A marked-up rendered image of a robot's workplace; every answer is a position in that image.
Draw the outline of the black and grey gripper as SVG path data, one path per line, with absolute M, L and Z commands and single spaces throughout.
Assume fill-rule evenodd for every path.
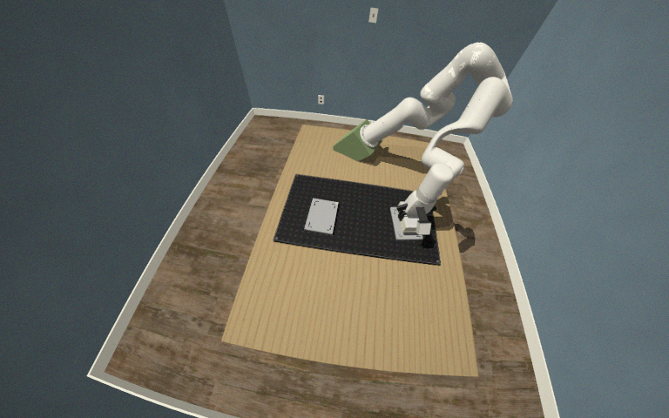
M 426 212 L 426 214 L 427 214 L 427 216 L 428 216 L 428 214 L 430 214 L 430 213 L 432 213 L 433 211 L 436 210 L 435 203 L 436 203 L 436 201 L 435 201 L 434 203 L 431 203 L 431 204 L 422 202 L 422 201 L 417 197 L 417 195 L 416 195 L 416 191 L 413 191 L 413 192 L 408 196 L 408 198 L 405 200 L 405 202 L 404 202 L 403 205 L 399 205 L 399 206 L 396 207 L 397 211 L 399 212 L 399 214 L 398 214 L 398 219 L 399 219 L 400 221 L 402 221 L 402 219 L 404 218 L 404 215 L 405 215 L 405 214 L 417 214 L 417 212 L 416 212 L 416 208 L 417 208 L 417 207 L 424 207 L 424 208 L 425 208 L 425 212 Z M 433 209 L 432 209 L 432 208 L 433 208 Z M 402 210 L 401 210 L 401 209 L 402 209 Z M 431 209 L 432 209 L 432 210 L 431 210 Z M 403 212 L 403 210 L 406 210 L 406 211 Z

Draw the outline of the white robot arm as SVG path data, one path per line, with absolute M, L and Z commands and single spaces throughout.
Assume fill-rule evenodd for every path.
M 369 147 L 376 147 L 380 140 L 401 130 L 405 123 L 419 130 L 429 128 L 452 110 L 456 102 L 452 91 L 467 73 L 479 85 L 473 97 L 462 116 L 438 131 L 422 155 L 422 164 L 429 172 L 416 195 L 424 203 L 434 203 L 464 169 L 463 161 L 438 148 L 438 143 L 452 133 L 482 133 L 492 117 L 503 116 L 512 106 L 507 77 L 495 52 L 484 43 L 466 46 L 422 88 L 420 96 L 428 107 L 415 98 L 405 98 L 395 109 L 361 128 L 362 141 Z

